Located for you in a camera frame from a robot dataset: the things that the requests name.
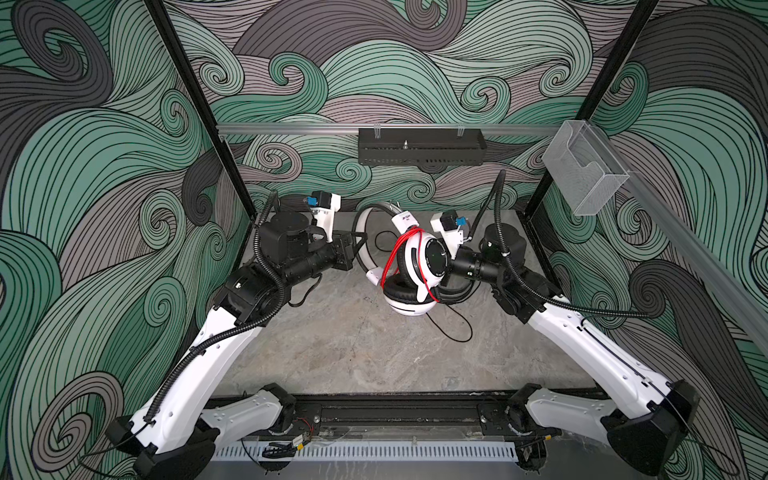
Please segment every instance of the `black ear cushion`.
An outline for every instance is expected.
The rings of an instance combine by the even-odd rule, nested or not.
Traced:
[[[423,302],[419,302],[416,299],[416,287],[406,285],[403,277],[402,273],[397,273],[386,279],[384,282],[384,295],[406,305],[424,305],[434,301],[427,295]]]
[[[397,249],[397,267],[400,269],[400,273],[403,273],[402,281],[411,288],[416,288],[416,283],[413,281],[410,275],[408,275],[408,268],[406,266],[406,245],[403,244]]]

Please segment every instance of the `concrete floor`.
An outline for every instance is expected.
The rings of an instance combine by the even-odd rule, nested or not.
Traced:
[[[459,214],[475,217],[475,212]],[[415,216],[431,230],[431,212]],[[351,230],[353,217],[354,213],[337,214],[336,229]],[[502,219],[523,234],[515,212],[504,212]],[[492,214],[486,212],[476,240],[470,243],[475,250],[491,222]],[[380,212],[368,223],[370,238],[394,230],[389,217]],[[382,235],[379,246],[391,248],[393,239]],[[384,265],[389,254],[376,251],[372,241],[369,249]],[[252,256],[247,250],[243,262]],[[525,258],[529,268],[541,272],[530,247]],[[294,287],[294,302],[313,281]],[[455,309],[474,329],[468,343],[447,339],[426,316],[394,313],[357,264],[349,272],[327,270],[303,306],[285,306],[240,354],[215,395],[256,392],[270,382],[295,393],[516,389],[527,382],[549,388],[594,386],[594,380],[554,343],[506,315],[488,285]],[[469,335],[464,321],[445,306],[430,313],[449,335],[457,339]]]

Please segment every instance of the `transparent plastic box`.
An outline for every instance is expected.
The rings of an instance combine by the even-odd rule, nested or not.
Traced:
[[[597,215],[629,175],[598,127],[566,120],[544,153],[547,166],[574,215]]]

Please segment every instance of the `wave pattern wall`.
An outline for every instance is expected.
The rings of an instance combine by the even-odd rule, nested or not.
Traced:
[[[768,321],[768,5],[661,2],[593,121],[730,273]],[[535,226],[573,301],[652,320],[596,319],[627,351],[701,392],[695,428],[740,469],[768,472],[768,360],[630,192],[573,217],[552,188]],[[731,478],[683,442],[669,478]]]
[[[220,53],[199,43],[197,63]],[[236,61],[203,72],[242,87]],[[142,0],[0,4],[3,478],[90,478],[75,459],[146,402],[238,260],[248,220],[178,84]]]
[[[528,123],[573,118],[634,2],[577,0],[167,0],[220,122]],[[358,167],[356,139],[230,136],[254,202],[316,188],[343,208],[479,207],[508,170],[507,207],[543,174],[541,139],[488,142],[495,167]],[[460,174],[477,181],[462,183]]]

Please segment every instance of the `red cable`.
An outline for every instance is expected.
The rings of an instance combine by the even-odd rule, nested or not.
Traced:
[[[392,262],[397,256],[397,250],[399,250],[399,248],[406,241],[408,241],[410,237],[413,237],[418,233],[419,247],[418,247],[418,251],[416,252],[416,264],[419,267],[419,273],[422,276],[422,281],[424,282],[424,286],[427,287],[427,293],[429,293],[429,296],[432,297],[434,301],[439,303],[439,300],[435,298],[435,294],[432,293],[431,289],[429,289],[429,285],[427,284],[427,277],[424,276],[424,270],[422,269],[422,233],[423,232],[424,232],[424,229],[419,227],[413,227],[410,230],[407,230],[403,235],[400,236],[400,238],[397,239],[397,242],[395,242],[395,246],[392,248],[392,252],[389,254],[389,259],[387,260],[386,266],[384,267],[384,272],[382,273],[382,290],[384,290],[384,282],[386,280],[386,274],[389,272],[389,268],[392,266]]]
[[[424,270],[422,270],[422,233],[421,232],[419,232],[419,250],[416,252],[416,264],[419,265],[419,273],[421,273],[422,275],[422,280],[424,280],[424,286],[427,287],[427,292],[429,293],[429,296],[432,297],[435,303],[439,303],[439,301],[435,298],[435,295],[432,293],[432,290],[429,288],[429,285],[427,284],[427,277],[424,276]]]
[[[304,419],[302,417],[296,417],[296,418],[299,419],[299,420],[302,420],[304,423],[306,423],[306,426],[308,426],[310,428],[310,435],[312,435],[315,432],[315,429],[310,425],[310,423],[306,419]]]
[[[416,235],[419,232],[424,231],[423,229],[419,227],[413,227],[411,230],[406,231],[403,235],[400,236],[400,238],[397,239],[397,242],[395,242],[394,248],[392,248],[392,252],[389,254],[389,259],[386,262],[386,266],[384,267],[384,271],[382,272],[382,290],[384,290],[384,281],[386,280],[386,274],[389,272],[389,268],[392,266],[392,262],[395,259],[395,256],[397,255],[397,250],[410,238]]]

